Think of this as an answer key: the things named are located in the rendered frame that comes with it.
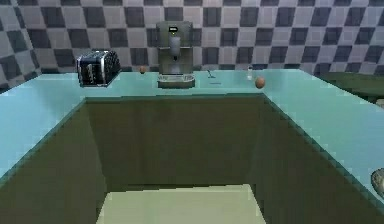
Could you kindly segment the grey coffee machine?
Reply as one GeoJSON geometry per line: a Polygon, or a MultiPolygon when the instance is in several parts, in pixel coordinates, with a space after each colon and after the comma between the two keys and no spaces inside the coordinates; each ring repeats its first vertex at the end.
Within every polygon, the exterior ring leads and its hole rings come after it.
{"type": "Polygon", "coordinates": [[[187,89],[195,86],[193,75],[193,23],[162,21],[156,24],[158,87],[187,89]]]}

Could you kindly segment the black and silver toaster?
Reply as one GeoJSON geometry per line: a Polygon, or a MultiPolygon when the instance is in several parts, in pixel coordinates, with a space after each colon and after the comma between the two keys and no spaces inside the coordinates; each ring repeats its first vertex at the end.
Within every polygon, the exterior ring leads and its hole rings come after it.
{"type": "Polygon", "coordinates": [[[107,87],[121,72],[115,51],[90,51],[76,59],[76,71],[81,87],[107,87]]]}

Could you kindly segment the teal kitchen counter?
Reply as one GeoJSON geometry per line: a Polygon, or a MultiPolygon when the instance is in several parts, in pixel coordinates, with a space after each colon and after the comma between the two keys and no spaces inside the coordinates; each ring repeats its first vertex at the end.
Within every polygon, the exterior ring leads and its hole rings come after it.
{"type": "Polygon", "coordinates": [[[300,70],[0,94],[0,224],[384,224],[384,109],[300,70]]]}

